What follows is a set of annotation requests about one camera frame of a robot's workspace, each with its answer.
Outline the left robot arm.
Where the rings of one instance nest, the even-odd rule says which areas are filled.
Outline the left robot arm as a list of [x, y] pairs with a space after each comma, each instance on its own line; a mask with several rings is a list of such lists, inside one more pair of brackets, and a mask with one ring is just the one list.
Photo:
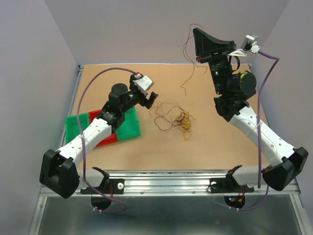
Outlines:
[[65, 199], [81, 188], [93, 187], [98, 193], [105, 192], [109, 187], [108, 173], [97, 167], [90, 170], [78, 170], [77, 167], [85, 163], [88, 153], [122, 125], [127, 111], [137, 104], [147, 109], [152, 107], [157, 94], [148, 91], [153, 84], [148, 76], [137, 73], [131, 75], [128, 86], [113, 85], [100, 114], [81, 134], [59, 149], [44, 153], [40, 183]]

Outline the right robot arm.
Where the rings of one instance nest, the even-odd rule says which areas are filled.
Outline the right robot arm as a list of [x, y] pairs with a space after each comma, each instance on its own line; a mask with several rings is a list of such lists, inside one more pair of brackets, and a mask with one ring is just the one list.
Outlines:
[[245, 134], [258, 147], [257, 166], [242, 165], [231, 169], [223, 179], [222, 188], [236, 191], [241, 186], [261, 185], [265, 182], [270, 188], [282, 191], [303, 170], [308, 151], [295, 148], [284, 141], [261, 120], [261, 102], [257, 111], [250, 106], [248, 99], [260, 96], [263, 88], [256, 89], [256, 77], [249, 71], [236, 72], [231, 60], [246, 57], [248, 53], [260, 54], [274, 60], [274, 69], [279, 58], [261, 51], [257, 36], [246, 35], [243, 45], [236, 47], [234, 41], [217, 39], [200, 28], [193, 29], [196, 60], [207, 63], [218, 97], [214, 98], [215, 108], [221, 117]]

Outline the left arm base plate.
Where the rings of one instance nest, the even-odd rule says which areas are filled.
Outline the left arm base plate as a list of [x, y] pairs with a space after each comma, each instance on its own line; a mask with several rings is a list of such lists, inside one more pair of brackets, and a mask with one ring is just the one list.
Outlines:
[[123, 178], [110, 178], [96, 189], [103, 194], [119, 195], [124, 193], [125, 180]]

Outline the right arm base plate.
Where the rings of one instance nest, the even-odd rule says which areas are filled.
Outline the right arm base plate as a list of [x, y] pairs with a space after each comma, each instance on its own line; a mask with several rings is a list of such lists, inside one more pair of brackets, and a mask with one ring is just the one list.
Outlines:
[[239, 192], [254, 192], [254, 187], [249, 188], [247, 185], [241, 186], [233, 179], [228, 178], [211, 178], [208, 193], [239, 193]]

